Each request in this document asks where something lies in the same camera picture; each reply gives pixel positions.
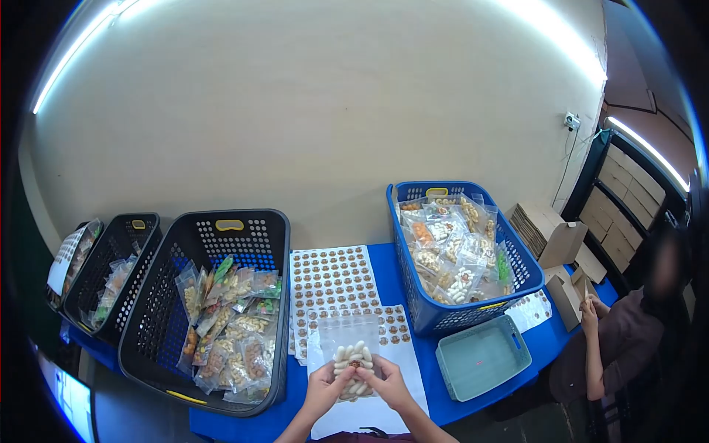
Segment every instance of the snack bag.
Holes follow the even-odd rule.
[[[219,345],[212,346],[207,362],[197,371],[197,375],[193,378],[194,384],[196,384],[202,392],[209,395],[219,386],[219,374],[224,368],[228,357],[228,350]]]
[[[197,348],[197,333],[194,332],[193,326],[187,327],[187,333],[184,337],[184,343],[182,344],[182,352],[180,353],[179,360],[175,365],[180,371],[192,377],[192,360],[194,359],[194,351]]]

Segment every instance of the white puffed snack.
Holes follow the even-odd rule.
[[[335,369],[333,369],[333,373],[335,378],[340,376],[348,366],[361,366],[370,373],[374,373],[372,353],[369,351],[369,348],[364,345],[364,340],[360,340],[355,345],[350,345],[347,348],[339,346],[335,352],[334,360]],[[354,375],[340,393],[340,400],[353,400],[358,397],[370,396],[373,393],[374,391],[367,385],[366,381]]]

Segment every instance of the cardboard box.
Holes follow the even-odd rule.
[[[549,269],[545,272],[545,278],[547,290],[554,299],[554,304],[564,321],[566,331],[571,332],[581,324],[579,306],[586,296],[586,291],[589,294],[598,295],[598,293],[581,268],[578,268],[572,275],[569,275],[566,269],[564,269],[564,273]]]
[[[585,289],[595,291],[584,269],[579,267],[571,276],[564,267],[574,262],[584,242],[588,228],[583,223],[558,225],[547,242],[539,265],[544,269],[549,295],[562,316],[567,331],[581,322],[579,305],[585,297]]]

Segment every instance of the wall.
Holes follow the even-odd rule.
[[[50,249],[93,216],[249,207],[285,212],[293,248],[386,242],[384,190],[404,180],[550,203],[571,111],[561,208],[601,107],[602,84],[493,0],[142,1],[28,117]],[[605,66],[601,2],[547,3]]]

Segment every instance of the woman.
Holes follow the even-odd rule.
[[[332,380],[334,362],[326,364],[313,372],[308,378],[308,392],[303,407],[283,431],[276,443],[305,442],[310,434],[311,428],[320,417],[322,417],[337,401],[345,384],[355,374],[364,379],[400,416],[410,434],[386,436],[381,438],[389,442],[417,442],[417,443],[456,443],[457,440],[448,435],[444,430],[436,426],[431,419],[423,412],[418,404],[413,400],[408,392],[401,376],[398,365],[389,360],[373,356],[374,364],[381,368],[385,379],[382,380],[365,371],[364,368],[349,366],[342,372],[336,380]],[[374,432],[371,434],[350,434],[340,432],[330,435],[320,442],[374,442],[379,439]]]
[[[537,383],[522,387],[489,408],[504,421],[546,403],[599,400],[638,375],[670,324],[690,267],[683,230],[668,228],[651,240],[652,263],[645,285],[609,308],[595,295],[581,302],[581,329],[562,353],[541,370]]]

